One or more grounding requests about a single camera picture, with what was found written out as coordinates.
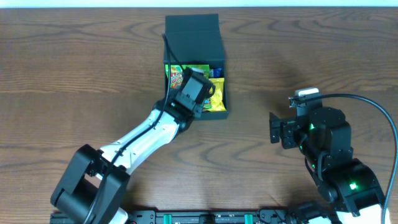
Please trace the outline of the blue Oreo cookie pack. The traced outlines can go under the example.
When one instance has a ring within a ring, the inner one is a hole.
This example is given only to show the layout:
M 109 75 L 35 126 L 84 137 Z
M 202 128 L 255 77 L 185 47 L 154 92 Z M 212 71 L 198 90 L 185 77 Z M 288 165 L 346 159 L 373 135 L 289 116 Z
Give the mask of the blue Oreo cookie pack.
M 221 78 L 222 68 L 212 68 L 209 72 L 210 78 Z

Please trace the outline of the green Haribo gummy bag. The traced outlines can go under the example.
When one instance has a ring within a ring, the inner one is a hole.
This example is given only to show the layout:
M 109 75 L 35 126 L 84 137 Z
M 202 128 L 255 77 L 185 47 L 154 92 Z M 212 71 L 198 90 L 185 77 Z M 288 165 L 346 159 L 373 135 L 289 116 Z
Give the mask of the green Haribo gummy bag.
M 167 104 L 170 106 L 178 106 L 176 103 L 172 102 L 172 99 L 173 99 L 174 94 L 180 88 L 180 85 L 183 81 L 183 71 L 186 68 L 187 67 L 181 67 L 179 65 L 171 65 L 170 67 L 168 65 L 165 66 L 167 79 L 169 79 L 169 82 L 170 82 L 169 83 L 170 92 L 169 92 L 169 95 L 166 97 L 166 101 L 167 101 Z M 197 69 L 195 67 L 189 67 L 189 68 L 203 73 L 203 70 Z

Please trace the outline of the yellow snack bar wrapper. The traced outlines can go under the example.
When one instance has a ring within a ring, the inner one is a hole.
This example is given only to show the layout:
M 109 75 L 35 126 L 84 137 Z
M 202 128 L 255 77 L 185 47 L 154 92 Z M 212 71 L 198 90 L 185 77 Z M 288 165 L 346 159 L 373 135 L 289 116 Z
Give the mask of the yellow snack bar wrapper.
M 203 110 L 207 112 L 226 111 L 223 103 L 224 78 L 210 78 L 210 81 L 215 86 L 215 92 L 209 99 L 205 100 Z

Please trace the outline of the black gift box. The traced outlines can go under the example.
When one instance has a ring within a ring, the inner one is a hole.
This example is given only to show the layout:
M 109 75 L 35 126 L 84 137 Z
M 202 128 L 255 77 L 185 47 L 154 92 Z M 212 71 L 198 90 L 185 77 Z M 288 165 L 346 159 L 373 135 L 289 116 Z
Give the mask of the black gift box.
M 226 119 L 229 115 L 228 94 L 226 92 L 226 72 L 223 41 L 216 14 L 198 14 L 182 16 L 166 16 L 164 38 L 164 69 L 168 65 L 195 67 L 203 70 L 207 78 L 212 68 L 222 68 L 221 78 L 224 78 L 223 103 L 226 111 L 202 111 L 200 118 L 194 118 L 181 106 L 170 106 L 166 97 L 169 95 L 169 79 L 165 69 L 165 98 L 160 108 L 167 112 L 180 110 L 196 120 Z

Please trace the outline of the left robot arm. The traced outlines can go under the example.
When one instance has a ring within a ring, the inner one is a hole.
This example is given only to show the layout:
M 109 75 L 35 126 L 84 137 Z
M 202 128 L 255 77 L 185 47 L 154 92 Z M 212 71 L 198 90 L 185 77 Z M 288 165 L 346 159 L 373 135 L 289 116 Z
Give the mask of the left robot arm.
M 50 203 L 73 223 L 126 223 L 129 215 L 120 205 L 131 174 L 186 131 L 214 93 L 214 84 L 204 74 L 187 68 L 180 87 L 167 89 L 138 127 L 99 149 L 88 144 L 79 148 Z

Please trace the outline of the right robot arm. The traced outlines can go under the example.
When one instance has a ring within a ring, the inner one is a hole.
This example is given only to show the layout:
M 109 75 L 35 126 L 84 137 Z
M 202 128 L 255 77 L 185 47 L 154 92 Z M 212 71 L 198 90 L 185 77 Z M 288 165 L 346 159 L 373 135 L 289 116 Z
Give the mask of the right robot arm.
M 344 112 L 324 106 L 318 91 L 296 91 L 290 105 L 296 115 L 269 115 L 271 143 L 297 148 L 318 192 L 332 210 L 316 202 L 290 209 L 287 223 L 389 223 L 391 187 L 382 191 L 371 168 L 353 156 L 351 126 Z

